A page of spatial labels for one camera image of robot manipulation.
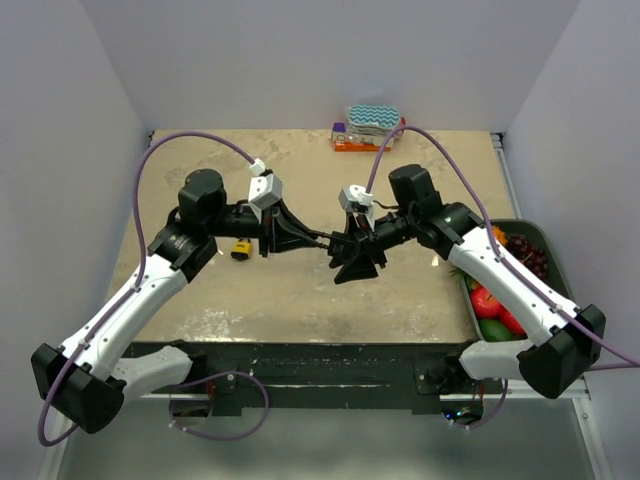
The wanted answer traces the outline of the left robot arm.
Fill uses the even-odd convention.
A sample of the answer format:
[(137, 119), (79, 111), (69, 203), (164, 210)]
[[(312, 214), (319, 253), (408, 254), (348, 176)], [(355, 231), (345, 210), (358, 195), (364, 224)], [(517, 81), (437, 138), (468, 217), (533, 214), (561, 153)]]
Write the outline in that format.
[(143, 248), (141, 264), (125, 285), (60, 346), (43, 344), (32, 355), (46, 405), (93, 434), (126, 402), (147, 393), (173, 385), (200, 390), (207, 380), (206, 356), (182, 340), (139, 358), (124, 353), (217, 254), (217, 238), (254, 238), (262, 256), (318, 246), (318, 233), (288, 210), (281, 193), (280, 179), (266, 172), (252, 178), (248, 200), (230, 204), (217, 171), (190, 173), (166, 226)]

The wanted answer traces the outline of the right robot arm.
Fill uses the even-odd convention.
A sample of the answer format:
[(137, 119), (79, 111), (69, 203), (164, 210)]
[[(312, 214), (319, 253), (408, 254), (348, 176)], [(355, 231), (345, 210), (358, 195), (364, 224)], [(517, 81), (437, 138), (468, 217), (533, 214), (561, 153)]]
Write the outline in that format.
[(423, 167), (399, 167), (389, 181), (398, 209), (381, 218), (364, 187), (340, 192), (347, 223), (330, 241), (335, 283), (377, 277), (386, 251), (414, 239), (487, 288), (526, 334), (522, 341), (479, 340), (465, 348), (445, 369), (452, 390), (466, 393), (488, 378), (523, 380), (556, 399), (599, 359), (606, 317), (598, 307), (580, 307), (554, 291), (498, 245), (488, 223), (466, 205), (443, 203)]

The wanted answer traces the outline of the yellow padlock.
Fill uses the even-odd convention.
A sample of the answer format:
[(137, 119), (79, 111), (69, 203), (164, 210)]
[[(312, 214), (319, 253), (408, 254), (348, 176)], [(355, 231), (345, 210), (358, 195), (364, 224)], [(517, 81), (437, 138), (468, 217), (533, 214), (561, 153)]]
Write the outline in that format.
[(230, 256), (236, 261), (246, 261), (252, 256), (252, 242), (249, 238), (239, 238), (231, 248)]

